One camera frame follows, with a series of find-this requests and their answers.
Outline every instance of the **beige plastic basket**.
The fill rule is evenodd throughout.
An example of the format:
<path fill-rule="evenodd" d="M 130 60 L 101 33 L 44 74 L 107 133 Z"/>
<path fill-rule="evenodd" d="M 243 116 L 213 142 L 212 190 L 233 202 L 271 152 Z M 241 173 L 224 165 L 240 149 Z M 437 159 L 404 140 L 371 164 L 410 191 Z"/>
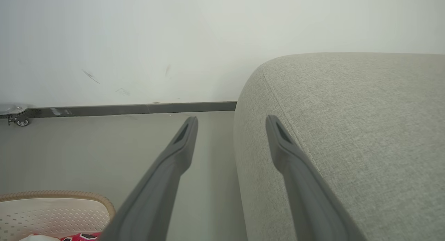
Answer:
<path fill-rule="evenodd" d="M 75 191 L 38 191 L 0 195 L 0 241 L 30 234 L 56 238 L 102 231 L 114 217 L 102 195 Z"/>

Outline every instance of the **baseboard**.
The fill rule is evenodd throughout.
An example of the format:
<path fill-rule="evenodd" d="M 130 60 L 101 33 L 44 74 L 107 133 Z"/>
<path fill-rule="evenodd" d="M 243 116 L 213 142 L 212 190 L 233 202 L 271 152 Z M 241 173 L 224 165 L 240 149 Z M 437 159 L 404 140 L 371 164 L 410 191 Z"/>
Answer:
<path fill-rule="evenodd" d="M 55 107 L 29 109 L 30 118 L 88 117 L 123 114 L 235 111 L 236 102 L 148 104 L 127 106 Z"/>

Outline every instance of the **gray plastic arm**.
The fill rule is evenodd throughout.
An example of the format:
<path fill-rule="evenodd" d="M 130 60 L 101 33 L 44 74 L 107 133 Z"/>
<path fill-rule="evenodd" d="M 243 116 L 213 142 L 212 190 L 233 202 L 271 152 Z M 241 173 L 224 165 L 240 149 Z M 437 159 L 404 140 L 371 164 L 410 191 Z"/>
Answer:
<path fill-rule="evenodd" d="M 276 116 L 267 116 L 266 131 L 272 161 L 283 174 L 297 239 L 364 241 L 340 201 Z"/>
<path fill-rule="evenodd" d="M 189 117 L 100 235 L 101 241 L 163 241 L 180 176 L 190 167 L 197 119 Z"/>

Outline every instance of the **caster wheel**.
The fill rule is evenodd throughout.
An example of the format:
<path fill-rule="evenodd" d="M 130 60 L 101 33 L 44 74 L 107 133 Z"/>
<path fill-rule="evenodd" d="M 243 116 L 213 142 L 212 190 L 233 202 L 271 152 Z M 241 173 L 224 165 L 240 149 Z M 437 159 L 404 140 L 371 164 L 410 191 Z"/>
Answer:
<path fill-rule="evenodd" d="M 29 125 L 29 119 L 28 118 L 24 118 L 24 119 L 18 119 L 17 121 L 14 122 L 16 125 L 24 127 Z"/>

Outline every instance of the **gray floor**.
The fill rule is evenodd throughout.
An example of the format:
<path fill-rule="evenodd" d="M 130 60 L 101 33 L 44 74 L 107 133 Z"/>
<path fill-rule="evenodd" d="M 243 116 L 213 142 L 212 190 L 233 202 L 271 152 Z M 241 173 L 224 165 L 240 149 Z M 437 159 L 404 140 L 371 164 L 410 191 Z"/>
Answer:
<path fill-rule="evenodd" d="M 193 162 L 181 177 L 167 240 L 246 241 L 232 144 L 233 111 L 0 120 L 0 194 L 97 192 L 116 208 L 171 140 L 197 116 Z"/>

